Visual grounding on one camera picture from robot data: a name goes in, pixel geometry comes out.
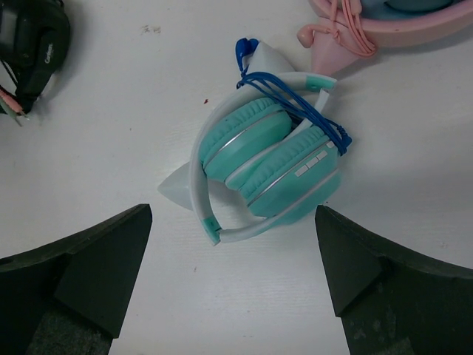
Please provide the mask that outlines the black headset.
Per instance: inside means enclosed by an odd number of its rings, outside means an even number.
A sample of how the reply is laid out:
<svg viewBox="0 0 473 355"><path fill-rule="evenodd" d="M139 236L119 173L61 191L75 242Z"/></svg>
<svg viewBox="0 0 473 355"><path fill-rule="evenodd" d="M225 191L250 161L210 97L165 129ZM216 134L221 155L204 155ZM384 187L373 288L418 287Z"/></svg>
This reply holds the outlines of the black headset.
<svg viewBox="0 0 473 355"><path fill-rule="evenodd" d="M64 64L71 24L62 1L1 2L1 63L16 86L13 99L28 113Z"/></svg>

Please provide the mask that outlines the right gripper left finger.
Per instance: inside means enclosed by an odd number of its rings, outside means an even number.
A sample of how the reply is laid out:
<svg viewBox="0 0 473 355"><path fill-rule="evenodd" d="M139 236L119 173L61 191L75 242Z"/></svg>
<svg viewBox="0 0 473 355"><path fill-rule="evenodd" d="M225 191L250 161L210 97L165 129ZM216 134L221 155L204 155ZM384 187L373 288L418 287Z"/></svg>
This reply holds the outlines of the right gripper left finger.
<svg viewBox="0 0 473 355"><path fill-rule="evenodd" d="M2 354L108 354L120 336L152 227L139 204L1 259Z"/></svg>

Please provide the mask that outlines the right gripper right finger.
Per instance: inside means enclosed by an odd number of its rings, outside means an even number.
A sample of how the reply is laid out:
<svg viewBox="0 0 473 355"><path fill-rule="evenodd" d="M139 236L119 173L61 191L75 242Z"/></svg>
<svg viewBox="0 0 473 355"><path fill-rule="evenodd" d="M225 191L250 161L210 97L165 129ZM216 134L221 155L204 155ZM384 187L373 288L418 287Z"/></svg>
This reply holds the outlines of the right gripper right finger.
<svg viewBox="0 0 473 355"><path fill-rule="evenodd" d="M351 354L471 354L472 270L318 206L316 233Z"/></svg>

